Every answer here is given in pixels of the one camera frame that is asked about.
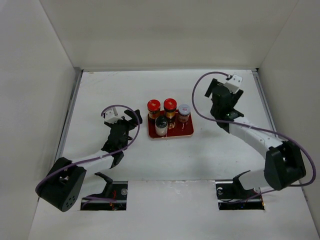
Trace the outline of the red lid chili sauce jar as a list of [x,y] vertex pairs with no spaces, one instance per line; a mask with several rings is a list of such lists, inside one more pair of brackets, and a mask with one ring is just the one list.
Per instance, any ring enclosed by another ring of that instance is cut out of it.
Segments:
[[161,113],[161,103],[157,99],[151,99],[147,103],[148,119],[154,122]]

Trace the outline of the black cap white shaker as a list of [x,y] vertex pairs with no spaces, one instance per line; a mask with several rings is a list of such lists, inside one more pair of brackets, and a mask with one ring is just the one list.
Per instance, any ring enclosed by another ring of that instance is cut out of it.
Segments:
[[167,118],[163,115],[158,116],[155,120],[155,133],[164,137],[168,132],[168,121]]

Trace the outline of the white lid condiment jar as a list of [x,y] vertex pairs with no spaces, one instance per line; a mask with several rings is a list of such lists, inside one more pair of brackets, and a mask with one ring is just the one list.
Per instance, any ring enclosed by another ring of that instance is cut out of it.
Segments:
[[191,114],[191,108],[187,104],[181,104],[178,107],[178,121],[181,123],[186,123],[189,120]]

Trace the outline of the red lid brown sauce bottle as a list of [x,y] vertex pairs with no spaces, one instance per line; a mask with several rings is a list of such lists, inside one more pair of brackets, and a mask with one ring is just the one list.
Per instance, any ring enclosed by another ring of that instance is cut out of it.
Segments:
[[164,107],[164,115],[168,122],[168,128],[173,129],[176,124],[175,121],[176,121],[177,102],[173,98],[167,98],[164,100],[163,107]]

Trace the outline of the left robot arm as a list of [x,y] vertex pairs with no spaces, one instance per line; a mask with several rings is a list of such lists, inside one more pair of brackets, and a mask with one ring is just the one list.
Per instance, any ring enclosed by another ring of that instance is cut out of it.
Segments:
[[[105,200],[112,195],[112,179],[101,171],[116,167],[124,157],[125,150],[136,140],[131,137],[131,130],[140,130],[143,123],[139,109],[126,107],[124,113],[130,119],[119,116],[112,105],[105,108],[101,116],[104,124],[110,128],[109,135],[102,148],[87,157],[78,160],[58,158],[52,168],[35,188],[39,198],[45,200],[61,212],[68,211],[81,197],[88,200]],[[90,175],[104,179],[95,187],[95,193],[83,194],[81,192],[84,180]]]

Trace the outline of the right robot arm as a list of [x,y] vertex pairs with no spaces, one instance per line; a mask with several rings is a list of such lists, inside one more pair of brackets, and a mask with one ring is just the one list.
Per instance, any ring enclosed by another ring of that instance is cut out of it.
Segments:
[[300,148],[290,140],[283,141],[262,131],[255,130],[248,119],[235,105],[243,91],[238,86],[220,83],[213,79],[205,93],[211,98],[210,114],[217,125],[227,133],[243,140],[265,160],[264,168],[248,170],[236,177],[232,192],[238,198],[250,190],[271,187],[280,191],[306,176],[306,168]]

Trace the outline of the red lacquer tray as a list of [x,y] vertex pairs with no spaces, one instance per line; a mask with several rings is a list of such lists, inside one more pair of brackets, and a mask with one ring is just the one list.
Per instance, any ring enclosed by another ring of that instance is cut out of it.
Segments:
[[147,116],[147,129],[148,135],[152,139],[160,139],[160,138],[178,138],[178,137],[190,137],[194,133],[194,125],[192,115],[189,115],[187,122],[180,122],[178,119],[179,111],[175,111],[175,122],[173,128],[168,128],[167,134],[164,136],[159,136],[156,133],[155,122],[150,120]]

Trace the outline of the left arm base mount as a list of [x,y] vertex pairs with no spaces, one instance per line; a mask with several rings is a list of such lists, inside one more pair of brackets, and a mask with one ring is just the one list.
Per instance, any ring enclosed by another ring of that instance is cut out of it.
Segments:
[[114,181],[104,173],[94,174],[102,182],[95,192],[86,193],[81,199],[81,211],[125,211],[127,209],[128,187],[127,181]]

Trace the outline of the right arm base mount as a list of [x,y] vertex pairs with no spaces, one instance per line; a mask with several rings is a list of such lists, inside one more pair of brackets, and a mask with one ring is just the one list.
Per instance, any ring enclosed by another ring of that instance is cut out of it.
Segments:
[[239,178],[248,173],[245,171],[233,179],[217,180],[215,182],[218,209],[220,211],[265,210],[263,198],[256,196],[260,190],[246,190]]

